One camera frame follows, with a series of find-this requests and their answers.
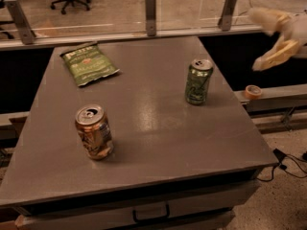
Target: desk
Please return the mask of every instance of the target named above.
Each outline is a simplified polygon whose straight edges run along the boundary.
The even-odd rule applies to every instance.
[[[277,160],[217,67],[206,105],[184,100],[191,60],[210,58],[199,39],[100,48],[121,71],[83,88],[59,57],[65,47],[55,49],[0,187],[0,206],[27,216],[27,229],[226,225],[232,207],[256,191],[255,176]],[[115,149],[103,161],[86,157],[74,127],[85,104],[101,105],[109,118]],[[158,209],[153,220],[136,223],[133,210],[148,219],[148,205]],[[161,218],[167,206],[170,216]]]

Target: drawer handle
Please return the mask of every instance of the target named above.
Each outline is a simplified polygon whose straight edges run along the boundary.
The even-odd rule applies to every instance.
[[[145,218],[145,219],[138,219],[137,216],[136,216],[136,210],[133,210],[133,212],[132,212],[133,213],[133,220],[136,223],[150,223],[150,222],[153,222],[153,221],[166,219],[170,216],[170,206],[167,203],[165,204],[165,209],[166,209],[166,213],[165,213],[164,216],[157,217],[157,218]]]

